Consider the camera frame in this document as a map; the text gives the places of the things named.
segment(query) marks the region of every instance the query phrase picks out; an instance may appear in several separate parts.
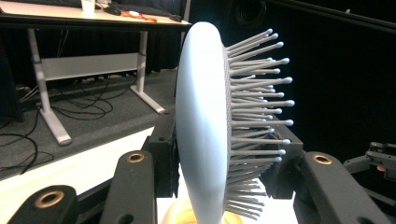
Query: desk frame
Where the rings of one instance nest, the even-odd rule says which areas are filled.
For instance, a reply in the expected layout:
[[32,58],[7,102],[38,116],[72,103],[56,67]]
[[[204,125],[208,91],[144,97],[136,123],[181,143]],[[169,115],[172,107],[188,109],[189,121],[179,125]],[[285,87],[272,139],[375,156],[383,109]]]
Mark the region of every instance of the desk frame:
[[[148,43],[148,31],[158,31],[158,30],[179,30],[179,31],[187,31],[191,24],[187,22],[174,23],[169,21],[167,18],[159,17],[159,22],[147,22],[147,21],[126,21],[125,18],[122,17],[113,17],[107,15],[102,10],[97,11],[96,15],[98,18],[96,19],[87,19],[87,18],[66,18],[66,17],[58,17],[57,15],[54,17],[48,16],[39,16],[39,15],[24,15],[20,12],[16,13],[4,13],[4,8],[11,7],[39,7],[39,8],[47,8],[47,10],[60,9],[61,7],[48,7],[48,6],[39,6],[39,5],[31,5],[31,4],[21,4],[21,3],[9,3],[0,1],[0,27],[2,28],[21,28],[27,29],[29,36],[29,44],[32,52],[32,61],[35,70],[35,77],[37,80],[37,86],[40,91],[40,99],[41,99],[41,110],[40,113],[43,116],[44,120],[47,122],[51,132],[55,136],[59,145],[65,146],[72,142],[72,138],[67,133],[66,129],[56,117],[54,112],[50,107],[50,98],[47,90],[47,80],[55,80],[61,79],[65,77],[85,77],[92,75],[99,75],[100,72],[95,71],[94,69],[90,71],[88,66],[83,66],[82,63],[80,66],[82,67],[82,74],[74,74],[69,76],[67,72],[62,72],[60,75],[53,75],[48,72],[48,67],[56,67],[56,61],[64,60],[61,59],[41,59],[38,47],[35,39],[35,30],[34,29],[70,29],[70,30],[102,30],[102,31],[129,31],[129,32],[140,32],[140,47],[139,52],[136,54],[124,54],[124,55],[111,55],[111,56],[102,56],[102,57],[119,57],[132,59],[128,62],[128,65],[122,66],[121,68],[113,68],[107,70],[101,70],[101,73],[109,73],[109,72],[119,72],[119,71],[128,71],[128,70],[137,70],[137,81],[136,85],[130,87],[130,89],[137,94],[144,102],[146,102],[150,107],[152,107],[157,113],[162,113],[164,109],[157,104],[153,99],[151,99],[144,92],[144,82],[145,82],[145,69],[146,69],[146,58],[147,58],[147,43]],[[89,56],[89,57],[76,57],[74,59],[82,60],[82,59],[90,59],[90,57],[98,57],[98,56]]]

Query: white desk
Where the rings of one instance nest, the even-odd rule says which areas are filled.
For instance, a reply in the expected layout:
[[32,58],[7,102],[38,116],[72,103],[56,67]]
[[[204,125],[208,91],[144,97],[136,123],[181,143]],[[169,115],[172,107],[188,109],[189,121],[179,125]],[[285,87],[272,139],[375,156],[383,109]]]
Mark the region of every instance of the white desk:
[[[40,92],[41,115],[61,146],[68,145],[72,138],[50,108],[46,81],[67,77],[85,77],[120,71],[137,70],[136,85],[131,90],[151,106],[157,113],[164,109],[144,92],[146,47],[148,30],[190,28],[188,22],[171,21],[166,17],[150,16],[157,22],[125,18],[95,10],[94,17],[85,18],[81,8],[52,7],[34,4],[0,1],[0,27],[25,28],[33,56],[35,77]],[[140,48],[137,53],[41,59],[35,40],[35,28],[40,29],[82,29],[106,31],[140,32]]]
[[[30,170],[0,181],[0,224],[6,224],[21,204],[32,194],[51,185],[73,187],[77,194],[91,189],[114,175],[118,159],[124,153],[140,149],[153,128],[134,133],[114,142],[92,148],[75,156]],[[180,179],[179,195],[187,196],[183,178]],[[158,223],[175,199],[157,199]],[[266,200],[264,213],[259,222],[243,218],[245,224],[288,223],[296,224],[292,200]]]

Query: hairbrush bristle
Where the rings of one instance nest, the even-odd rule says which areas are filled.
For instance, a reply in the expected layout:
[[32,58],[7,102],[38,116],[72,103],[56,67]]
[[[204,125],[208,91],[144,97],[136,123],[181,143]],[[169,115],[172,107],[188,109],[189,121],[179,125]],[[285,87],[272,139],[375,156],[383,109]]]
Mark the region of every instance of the hairbrush bristle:
[[266,74],[279,74],[279,66],[289,59],[272,58],[246,61],[247,59],[278,49],[282,42],[268,47],[257,48],[260,44],[278,38],[271,35],[271,29],[247,40],[224,48],[226,67],[226,85],[228,94],[229,129],[229,167],[225,192],[226,211],[240,216],[257,219],[262,211],[263,202],[259,196],[266,196],[258,181],[255,181],[274,163],[281,162],[283,149],[265,150],[266,145],[287,145],[289,139],[277,139],[273,126],[293,124],[292,120],[273,120],[273,114],[280,114],[277,106],[293,106],[294,102],[277,101],[284,96],[276,92],[275,85],[289,84],[291,77],[264,78]]

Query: white hairbrush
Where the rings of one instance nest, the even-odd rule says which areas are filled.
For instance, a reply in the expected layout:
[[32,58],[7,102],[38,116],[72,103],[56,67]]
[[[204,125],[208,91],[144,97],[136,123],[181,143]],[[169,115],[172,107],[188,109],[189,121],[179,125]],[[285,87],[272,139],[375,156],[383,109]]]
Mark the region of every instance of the white hairbrush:
[[272,30],[225,48],[215,26],[198,22],[189,30],[177,73],[176,130],[180,163],[192,208],[200,224],[221,223],[224,211],[257,218],[263,204],[255,182],[265,169],[281,162],[285,150],[262,150],[262,145],[286,145],[288,139],[270,137],[272,126],[292,125],[273,120],[277,106],[293,101],[274,86],[291,83],[291,77],[265,79],[278,74],[275,66],[289,59],[246,61],[277,49],[260,44],[277,38]]

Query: table top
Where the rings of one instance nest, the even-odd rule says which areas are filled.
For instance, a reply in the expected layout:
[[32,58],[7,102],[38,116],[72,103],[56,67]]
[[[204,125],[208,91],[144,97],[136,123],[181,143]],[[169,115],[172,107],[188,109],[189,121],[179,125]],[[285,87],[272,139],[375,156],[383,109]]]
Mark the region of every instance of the table top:
[[96,9],[92,18],[84,17],[82,8],[54,7],[0,1],[0,27],[36,29],[84,29],[107,31],[187,31],[191,24],[172,21],[167,17],[151,16],[157,22],[144,21],[105,13]]

